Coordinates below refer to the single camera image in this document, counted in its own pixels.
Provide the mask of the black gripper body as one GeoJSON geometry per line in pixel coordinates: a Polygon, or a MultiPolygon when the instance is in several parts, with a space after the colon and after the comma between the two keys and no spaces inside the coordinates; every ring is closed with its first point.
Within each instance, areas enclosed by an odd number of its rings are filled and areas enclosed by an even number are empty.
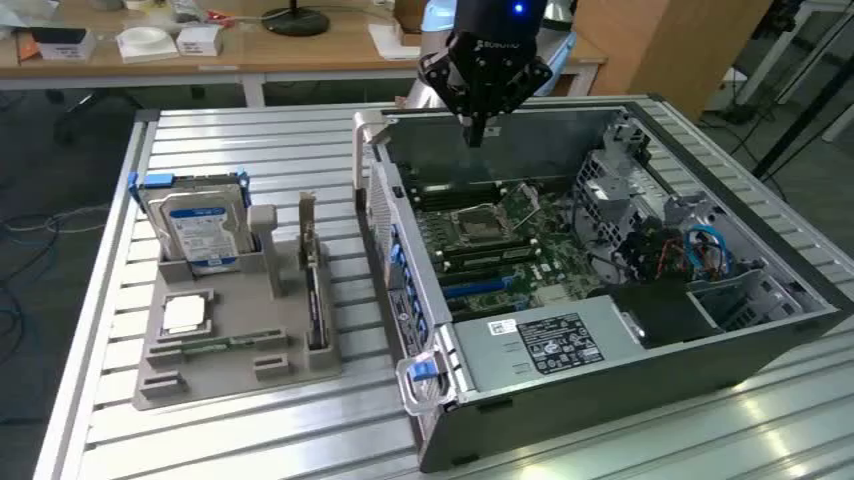
{"type": "Polygon", "coordinates": [[[479,116],[481,85],[504,60],[529,61],[537,55],[543,1],[459,1],[448,43],[452,63],[472,92],[472,109],[479,116]]]}

